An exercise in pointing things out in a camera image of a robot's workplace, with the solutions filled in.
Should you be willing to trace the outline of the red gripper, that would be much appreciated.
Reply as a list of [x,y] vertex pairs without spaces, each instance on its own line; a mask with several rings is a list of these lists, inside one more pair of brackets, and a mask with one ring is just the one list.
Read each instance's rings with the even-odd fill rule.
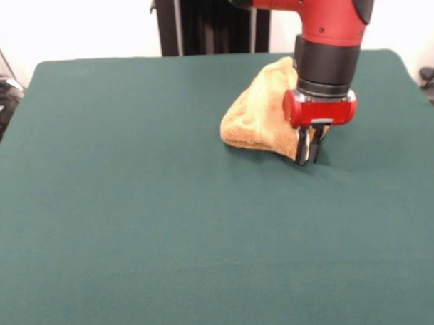
[[[325,125],[346,125],[354,118],[357,98],[353,90],[341,99],[315,98],[297,90],[287,90],[283,97],[284,119],[297,129],[298,145],[295,162],[304,165],[308,159],[317,162]],[[309,146],[307,128],[313,125],[313,135]]]

